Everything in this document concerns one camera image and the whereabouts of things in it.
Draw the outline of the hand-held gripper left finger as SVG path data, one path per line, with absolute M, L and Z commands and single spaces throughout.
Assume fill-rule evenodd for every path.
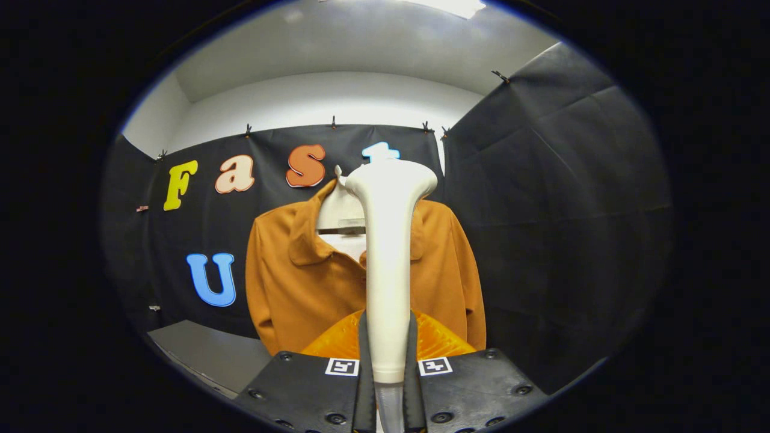
M 377 403 L 366 331 L 354 326 L 360 356 L 278 352 L 233 400 L 278 432 L 375 432 Z

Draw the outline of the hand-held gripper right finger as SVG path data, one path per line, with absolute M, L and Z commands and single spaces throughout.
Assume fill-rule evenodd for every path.
M 439 324 L 412 313 L 402 389 L 404 431 L 494 431 L 549 400 L 497 348 L 451 352 L 449 342 Z

